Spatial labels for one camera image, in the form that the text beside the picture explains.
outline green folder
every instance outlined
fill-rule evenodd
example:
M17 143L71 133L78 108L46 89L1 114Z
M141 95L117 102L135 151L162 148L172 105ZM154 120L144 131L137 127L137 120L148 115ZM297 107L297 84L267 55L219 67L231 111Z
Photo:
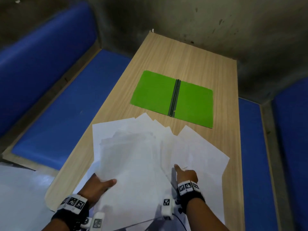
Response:
M145 70L132 105L213 128L213 91Z

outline finger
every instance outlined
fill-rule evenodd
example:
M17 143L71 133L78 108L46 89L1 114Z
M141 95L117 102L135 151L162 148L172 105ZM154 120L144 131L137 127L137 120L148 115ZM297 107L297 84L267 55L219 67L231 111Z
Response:
M174 169L177 173L182 171L181 168L177 164L174 165Z
M105 182L102 182L102 183L103 183L104 189L108 189L110 187L113 187L116 184L116 182L117 182L116 179L111 179L109 181L105 181Z

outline blue cushion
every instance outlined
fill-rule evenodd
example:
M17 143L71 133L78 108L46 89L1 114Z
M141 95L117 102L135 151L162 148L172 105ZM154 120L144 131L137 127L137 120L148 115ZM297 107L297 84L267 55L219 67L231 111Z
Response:
M101 50L12 152L60 170L129 62L129 58Z
M0 52L0 136L95 40L94 16L83 1Z
M245 227L278 230L260 106L239 99Z
M308 230L308 78L273 100L286 182L297 230Z

